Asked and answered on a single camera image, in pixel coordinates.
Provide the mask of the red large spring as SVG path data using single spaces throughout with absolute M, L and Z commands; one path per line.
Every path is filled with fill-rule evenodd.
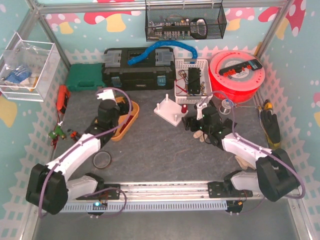
M 186 114 L 188 112 L 188 106 L 186 104 L 183 104 L 181 107 L 181 113 Z

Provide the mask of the beige work glove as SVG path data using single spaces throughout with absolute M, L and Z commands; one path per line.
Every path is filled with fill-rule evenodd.
M 198 130 L 198 131 L 196 131 L 196 132 L 193 134 L 193 138 L 194 138 L 194 139 L 199 139 L 199 141 L 200 141 L 201 143 L 205 142 L 206 139 L 207 139 L 207 137 L 208 137 L 208 135 L 205 134 L 205 133 L 204 133 L 203 131 L 201 131 L 201 130 Z

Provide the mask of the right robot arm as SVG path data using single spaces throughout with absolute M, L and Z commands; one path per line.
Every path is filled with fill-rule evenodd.
M 222 119 L 214 105 L 197 105 L 197 114 L 184 116 L 182 122 L 186 130 L 201 131 L 207 144 L 232 153 L 252 166 L 253 172 L 240 171 L 231 176 L 235 190 L 260 192 L 271 202 L 282 197 L 304 197 L 305 186 L 287 152 L 282 148 L 265 148 L 241 137 L 235 131 L 235 121 Z

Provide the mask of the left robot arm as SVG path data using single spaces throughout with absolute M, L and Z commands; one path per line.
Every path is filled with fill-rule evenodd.
M 71 180 L 72 174 L 92 155 L 99 152 L 116 131 L 128 120 L 133 104 L 128 94 L 116 87 L 106 87 L 96 93 L 100 104 L 97 116 L 80 139 L 62 155 L 47 164 L 36 164 L 30 172 L 25 199 L 38 207 L 39 218 L 58 214 L 70 200 L 101 197 L 104 193 L 117 191 L 106 187 L 103 178 L 94 173 Z

